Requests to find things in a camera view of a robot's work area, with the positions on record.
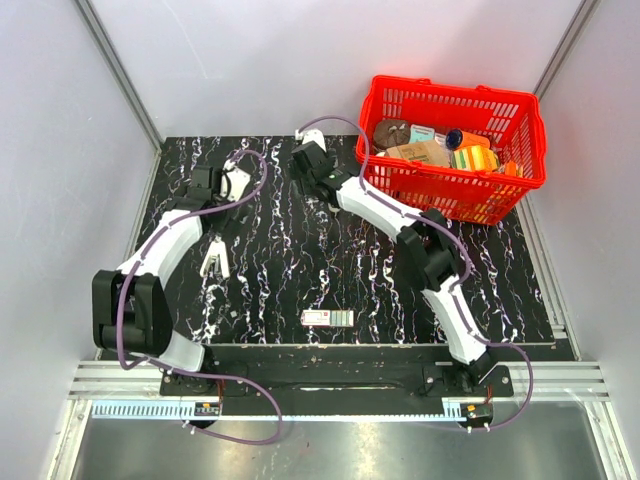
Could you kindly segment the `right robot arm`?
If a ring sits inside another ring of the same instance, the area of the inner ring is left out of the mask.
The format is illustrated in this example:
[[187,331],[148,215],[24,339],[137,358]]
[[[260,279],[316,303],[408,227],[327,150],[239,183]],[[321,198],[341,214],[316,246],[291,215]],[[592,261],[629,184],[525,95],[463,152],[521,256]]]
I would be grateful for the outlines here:
[[338,167],[335,153],[314,141],[294,148],[291,170],[305,194],[360,217],[389,237],[403,262],[400,271],[409,275],[444,331],[454,361],[447,373],[450,381],[468,396],[486,389],[496,361],[464,299],[461,247],[440,211],[420,211],[400,203]]

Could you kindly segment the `orange bottle blue cap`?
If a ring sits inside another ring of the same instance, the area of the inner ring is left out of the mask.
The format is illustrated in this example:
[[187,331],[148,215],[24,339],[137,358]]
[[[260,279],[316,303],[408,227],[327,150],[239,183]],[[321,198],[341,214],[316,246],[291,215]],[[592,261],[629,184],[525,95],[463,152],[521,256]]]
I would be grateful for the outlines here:
[[470,133],[461,129],[452,129],[445,136],[445,146],[451,151],[472,146],[490,148],[491,141],[482,135]]

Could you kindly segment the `staple box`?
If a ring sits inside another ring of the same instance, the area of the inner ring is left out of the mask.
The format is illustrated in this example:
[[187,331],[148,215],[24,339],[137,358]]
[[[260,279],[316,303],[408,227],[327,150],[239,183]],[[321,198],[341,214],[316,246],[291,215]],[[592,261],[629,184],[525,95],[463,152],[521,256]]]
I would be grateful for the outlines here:
[[352,310],[304,310],[301,324],[308,327],[351,328],[355,323]]

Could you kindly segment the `teal white card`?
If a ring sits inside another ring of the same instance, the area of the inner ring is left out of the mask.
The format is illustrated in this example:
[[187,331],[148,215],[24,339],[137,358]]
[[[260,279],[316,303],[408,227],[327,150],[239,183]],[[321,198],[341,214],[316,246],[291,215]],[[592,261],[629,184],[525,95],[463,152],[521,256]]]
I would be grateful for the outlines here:
[[435,130],[432,127],[412,124],[410,127],[410,143],[421,143],[435,139]]

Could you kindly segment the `red plastic basket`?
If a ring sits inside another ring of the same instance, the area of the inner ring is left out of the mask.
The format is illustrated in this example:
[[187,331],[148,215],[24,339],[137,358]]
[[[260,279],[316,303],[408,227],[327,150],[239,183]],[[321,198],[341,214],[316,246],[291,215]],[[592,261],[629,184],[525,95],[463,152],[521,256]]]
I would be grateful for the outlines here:
[[[500,162],[493,172],[430,166],[385,153],[377,156],[373,146],[359,140],[356,156],[366,166],[365,179],[409,206],[434,207],[450,219],[494,225],[546,180],[545,127],[538,98],[531,93],[378,75],[359,117],[368,140],[385,119],[432,127],[434,140],[446,149],[445,136],[452,129],[485,136]],[[452,161],[454,151],[449,151]]]

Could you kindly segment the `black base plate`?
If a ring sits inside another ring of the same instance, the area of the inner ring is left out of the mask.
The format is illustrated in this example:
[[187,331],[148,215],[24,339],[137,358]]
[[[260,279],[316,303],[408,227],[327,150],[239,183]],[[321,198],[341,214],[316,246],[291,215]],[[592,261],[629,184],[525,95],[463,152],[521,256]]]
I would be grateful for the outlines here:
[[408,394],[509,398],[511,375],[487,353],[470,366],[444,345],[206,345],[204,371],[272,391],[370,388]]

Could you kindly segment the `green yellow box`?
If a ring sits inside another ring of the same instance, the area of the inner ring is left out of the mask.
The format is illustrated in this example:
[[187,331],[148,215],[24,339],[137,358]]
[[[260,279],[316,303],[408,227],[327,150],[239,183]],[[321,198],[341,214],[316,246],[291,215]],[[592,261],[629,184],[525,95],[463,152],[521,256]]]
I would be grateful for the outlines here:
[[493,172],[500,167],[500,162],[490,148],[474,145],[454,151],[451,165],[458,170]]

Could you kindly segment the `brown round package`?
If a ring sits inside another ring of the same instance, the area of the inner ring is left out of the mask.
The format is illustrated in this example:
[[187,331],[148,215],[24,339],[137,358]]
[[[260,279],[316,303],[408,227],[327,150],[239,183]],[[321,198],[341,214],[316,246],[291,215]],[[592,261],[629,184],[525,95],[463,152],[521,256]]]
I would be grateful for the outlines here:
[[378,150],[409,143],[411,136],[410,124],[399,119],[385,119],[380,121],[373,132],[373,144]]

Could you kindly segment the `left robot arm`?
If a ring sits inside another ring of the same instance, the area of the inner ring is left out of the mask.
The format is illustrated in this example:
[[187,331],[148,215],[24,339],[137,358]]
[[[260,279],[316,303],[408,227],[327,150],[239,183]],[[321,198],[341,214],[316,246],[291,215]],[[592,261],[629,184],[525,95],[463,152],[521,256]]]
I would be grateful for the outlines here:
[[122,346],[125,354],[153,358],[183,370],[182,384],[195,395],[211,392],[215,369],[205,364],[205,348],[174,329],[165,296],[171,275],[203,234],[218,232],[236,221],[240,212],[191,216],[239,200],[251,180],[238,167],[197,167],[188,185],[166,205],[152,235],[114,270],[100,270],[92,280],[93,340],[103,350],[117,350],[117,312],[123,307]]

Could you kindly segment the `brown cardboard box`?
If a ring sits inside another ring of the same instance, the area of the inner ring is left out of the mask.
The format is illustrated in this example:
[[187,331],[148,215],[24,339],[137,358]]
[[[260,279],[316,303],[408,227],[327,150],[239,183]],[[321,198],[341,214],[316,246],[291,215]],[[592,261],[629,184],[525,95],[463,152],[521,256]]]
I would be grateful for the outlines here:
[[435,140],[390,147],[385,151],[385,155],[387,157],[420,162],[430,166],[444,168],[449,168],[451,166],[450,151],[442,147]]

